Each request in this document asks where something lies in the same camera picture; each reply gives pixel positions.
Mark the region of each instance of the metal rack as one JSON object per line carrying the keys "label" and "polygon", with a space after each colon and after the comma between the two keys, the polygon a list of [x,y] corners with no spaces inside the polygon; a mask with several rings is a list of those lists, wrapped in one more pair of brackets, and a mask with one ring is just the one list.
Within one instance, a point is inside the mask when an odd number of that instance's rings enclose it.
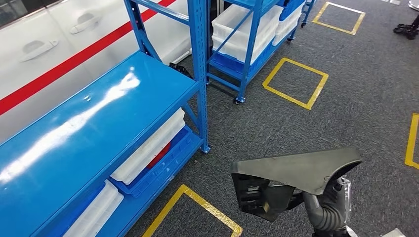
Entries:
{"label": "metal rack", "polygon": [[[160,62],[137,3],[189,25],[194,79]],[[190,17],[147,0],[125,4],[140,50],[0,144],[4,236],[62,236],[91,195],[181,107],[198,133],[182,128],[160,162],[133,181],[137,198],[120,190],[124,198],[97,236],[124,236],[199,148],[209,152],[207,1],[189,0]],[[188,105],[195,97],[196,115]]]}
{"label": "metal rack", "polygon": [[310,15],[311,9],[313,9],[314,4],[316,3],[316,0],[310,0],[305,2],[305,6],[303,8],[302,14],[304,14],[304,19],[301,23],[301,27],[304,28],[304,26],[307,24],[308,15]]}
{"label": "metal rack", "polygon": [[[227,0],[232,4],[239,5],[241,7],[249,9],[247,15],[239,22],[239,24],[234,28],[232,33],[226,38],[226,40],[220,45],[217,50],[212,52],[212,56],[207,60],[208,65],[211,65],[216,70],[236,79],[239,81],[239,86],[232,84],[231,82],[222,79],[212,73],[207,73],[207,76],[224,86],[227,86],[233,90],[238,91],[237,97],[234,99],[234,103],[240,104],[245,101],[245,90],[246,86],[249,82],[254,78],[254,76],[262,69],[262,67],[266,64],[266,62],[272,57],[274,52],[281,46],[281,44],[287,40],[287,42],[291,42],[294,39],[296,27],[291,31],[291,33],[284,37],[279,44],[276,46],[272,46],[270,43],[265,50],[261,53],[258,57],[257,61],[255,61],[251,65],[251,57],[253,53],[253,47],[255,44],[255,38],[257,33],[257,28],[259,26],[260,18],[263,16],[267,11],[269,11],[275,4],[280,2],[280,0]],[[227,43],[227,41],[233,36],[233,34],[238,30],[238,28],[244,23],[244,21],[253,13],[252,22],[251,22],[251,30],[249,36],[249,43],[247,46],[246,51],[246,59],[243,63],[243,69],[237,70],[229,67],[227,64],[220,64],[217,60],[223,58],[225,60],[231,60],[232,63],[237,61],[234,58],[229,57],[228,55],[220,55],[220,49]]]}

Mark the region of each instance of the red stripe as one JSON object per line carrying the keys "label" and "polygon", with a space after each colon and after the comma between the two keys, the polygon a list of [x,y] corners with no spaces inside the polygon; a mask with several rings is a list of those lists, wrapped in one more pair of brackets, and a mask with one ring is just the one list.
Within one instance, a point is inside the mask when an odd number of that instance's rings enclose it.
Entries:
{"label": "red stripe", "polygon": [[[175,0],[161,0],[159,4],[162,6],[169,6],[174,1]],[[153,17],[154,15],[156,15],[155,11],[147,9],[141,14],[141,17],[143,21],[145,22],[151,17]],[[116,30],[112,31],[105,37],[101,38],[100,40],[96,41],[92,45],[78,52],[71,58],[59,64],[58,66],[42,74],[35,80],[31,81],[30,83],[16,90],[15,92],[2,98],[0,100],[0,116],[6,113],[11,108],[18,105],[19,103],[21,103],[22,101],[31,97],[38,91],[42,90],[49,84],[53,83],[54,81],[56,81],[57,79],[59,79],[60,77],[62,77],[63,75],[65,75],[66,73],[74,69],[75,67],[77,67],[78,65],[82,64],[84,61],[91,58],[96,53],[108,47],[110,44],[117,41],[119,38],[126,35],[131,30],[132,30],[132,25],[130,22],[123,24]]]}

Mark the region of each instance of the shelf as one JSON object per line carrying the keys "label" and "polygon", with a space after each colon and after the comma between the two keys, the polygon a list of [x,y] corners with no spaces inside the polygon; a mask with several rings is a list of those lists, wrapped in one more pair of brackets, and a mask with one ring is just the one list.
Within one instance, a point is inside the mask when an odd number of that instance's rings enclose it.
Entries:
{"label": "shelf", "polygon": [[124,200],[102,227],[97,237],[123,237],[196,152],[202,144],[202,139],[185,126],[175,136],[173,144],[169,152],[141,178],[144,184],[141,195],[137,198],[125,195]]}
{"label": "shelf", "polygon": [[202,84],[139,51],[0,145],[2,235],[46,236]]}
{"label": "shelf", "polygon": [[[246,76],[246,84],[248,84],[254,76],[265,66],[266,62],[272,57],[275,51],[282,45],[284,41],[287,40],[289,34],[284,37],[276,46],[272,45],[272,41],[269,45],[264,49],[264,51],[259,55],[259,57],[255,60],[255,62],[250,65],[249,73]],[[218,71],[227,74],[234,79],[241,81],[243,78],[243,67],[244,63],[238,61],[237,59],[230,57],[225,54],[218,53],[209,63],[211,66],[216,68]]]}
{"label": "shelf", "polygon": [[[258,3],[260,0],[227,0],[226,2],[239,5],[241,7],[252,9],[254,8],[255,4]],[[273,7],[277,2],[280,0],[262,0],[262,10],[261,10],[261,16],[264,15],[269,9]]]}

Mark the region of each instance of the plastic storage box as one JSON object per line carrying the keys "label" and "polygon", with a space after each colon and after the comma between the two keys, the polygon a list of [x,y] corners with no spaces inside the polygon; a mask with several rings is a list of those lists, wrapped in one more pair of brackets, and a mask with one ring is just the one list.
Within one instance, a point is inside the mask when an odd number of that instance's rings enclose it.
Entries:
{"label": "plastic storage box", "polygon": [[272,41],[273,46],[276,46],[284,37],[287,37],[295,27],[297,27],[304,5],[305,3],[303,2],[287,18],[279,21],[275,31],[275,39]]}
{"label": "plastic storage box", "polygon": [[80,217],[80,215],[86,210],[86,208],[91,204],[91,202],[96,198],[96,196],[103,190],[105,187],[105,183],[99,186],[97,189],[91,191],[86,198],[72,210],[72,212],[66,216],[66,218],[61,221],[58,225],[52,229],[50,233],[48,233],[47,237],[57,237],[63,236],[68,229],[71,227],[72,224]]}
{"label": "plastic storage box", "polygon": [[187,160],[182,153],[191,145],[192,136],[195,136],[188,126],[185,126],[170,142],[168,153],[151,169],[145,168],[129,185],[111,179],[111,182],[125,194],[131,194],[135,198],[156,183],[162,182],[164,173],[173,172],[180,164]]}
{"label": "plastic storage box", "polygon": [[[265,47],[275,36],[275,29],[278,26],[278,18],[282,12],[281,6],[273,6],[260,18],[257,28],[256,39],[251,57],[251,64],[258,58]],[[212,34],[213,50],[217,50],[234,28],[248,13],[248,9],[232,4],[222,14],[212,21],[214,32]],[[228,42],[220,49],[219,53],[227,54],[241,62],[245,62],[246,52],[249,43],[253,13],[244,21],[238,30],[232,35]]]}
{"label": "plastic storage box", "polygon": [[127,185],[130,184],[185,126],[185,121],[183,120],[184,115],[185,112],[182,109],[176,111],[176,113],[111,174],[111,177]]}
{"label": "plastic storage box", "polygon": [[123,199],[124,196],[118,189],[105,180],[105,187],[71,225],[64,237],[96,236]]}

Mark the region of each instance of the yellow tape square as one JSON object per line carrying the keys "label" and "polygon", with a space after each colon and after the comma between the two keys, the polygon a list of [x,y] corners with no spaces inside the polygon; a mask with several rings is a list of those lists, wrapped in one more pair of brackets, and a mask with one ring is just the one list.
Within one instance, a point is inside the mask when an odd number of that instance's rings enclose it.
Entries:
{"label": "yellow tape square", "polygon": [[[352,31],[347,31],[345,29],[342,29],[342,28],[339,28],[339,27],[336,27],[336,26],[332,26],[332,25],[329,25],[329,24],[326,24],[326,23],[323,23],[323,22],[319,22],[319,18],[322,16],[323,12],[326,10],[326,8],[329,5],[336,6],[336,7],[339,7],[339,8],[343,8],[343,9],[346,9],[346,10],[349,10],[349,11],[353,11],[353,12],[359,13],[358,20],[356,21],[355,26],[353,27]],[[322,25],[322,26],[326,26],[326,27],[332,28],[332,29],[337,30],[337,31],[342,31],[342,32],[345,32],[345,33],[348,33],[348,34],[351,34],[351,35],[355,35],[356,32],[357,32],[357,30],[358,30],[358,28],[359,28],[359,26],[360,26],[360,24],[361,24],[361,22],[362,22],[362,20],[364,19],[364,16],[365,16],[365,12],[363,12],[363,11],[358,11],[358,10],[355,10],[355,9],[352,9],[352,8],[349,8],[349,7],[346,7],[346,6],[338,5],[338,4],[335,4],[335,3],[332,3],[332,2],[328,2],[327,1],[323,5],[322,9],[320,9],[319,13],[314,18],[313,22],[314,23],[317,23],[319,25]]]}
{"label": "yellow tape square", "polygon": [[170,198],[169,202],[167,202],[166,206],[163,207],[162,211],[158,214],[156,219],[150,225],[150,227],[146,230],[143,237],[151,237],[153,233],[157,230],[157,227],[162,223],[164,218],[168,215],[169,211],[173,208],[176,202],[179,200],[182,194],[186,194],[192,200],[194,200],[197,204],[203,207],[206,211],[211,213],[215,216],[218,220],[222,223],[227,225],[230,229],[233,230],[231,237],[239,237],[242,232],[243,228],[237,225],[233,220],[231,220],[228,216],[224,215],[221,211],[211,205],[209,202],[205,201],[202,197],[200,197],[196,192],[192,191],[186,185],[182,184],[179,189],[174,193],[174,195]]}
{"label": "yellow tape square", "polygon": [[[322,76],[322,79],[320,80],[319,84],[317,85],[316,90],[311,95],[311,98],[308,100],[307,103],[304,103],[304,102],[301,102],[301,101],[299,101],[297,99],[294,99],[294,98],[290,97],[289,95],[286,95],[286,94],[284,94],[284,93],[282,93],[280,91],[277,91],[277,90],[275,90],[274,88],[272,88],[272,87],[270,87],[268,85],[270,83],[270,81],[273,79],[273,77],[275,76],[275,74],[279,71],[279,69],[282,67],[282,65],[285,62],[292,63],[292,64],[294,64],[296,66],[302,67],[302,68],[304,68],[306,70],[309,70],[311,72],[317,73],[317,74],[319,74],[319,75]],[[308,110],[311,110],[311,108],[314,105],[314,102],[316,102],[316,99],[319,96],[320,92],[322,91],[323,86],[325,85],[325,83],[326,83],[326,81],[327,81],[328,78],[329,78],[329,75],[326,74],[326,73],[324,73],[324,72],[320,72],[317,69],[311,68],[309,66],[306,66],[304,64],[301,64],[301,63],[296,62],[294,60],[291,60],[291,59],[288,59],[288,58],[282,58],[279,61],[279,63],[275,66],[275,68],[271,71],[271,73],[268,75],[268,77],[265,79],[265,81],[262,83],[262,85],[263,85],[263,87],[265,89],[269,90],[270,92],[272,92],[272,93],[274,93],[276,95],[279,95],[279,96],[281,96],[281,97],[283,97],[283,98],[285,98],[285,99],[287,99],[287,100],[289,100],[291,102],[294,102],[294,103],[296,103],[296,104],[298,104],[298,105],[300,105],[300,106],[302,106],[302,107],[304,107],[304,108],[306,108]]]}
{"label": "yellow tape square", "polygon": [[419,169],[419,164],[413,161],[415,153],[415,142],[418,133],[419,114],[412,114],[412,123],[410,125],[409,139],[406,148],[405,164]]}

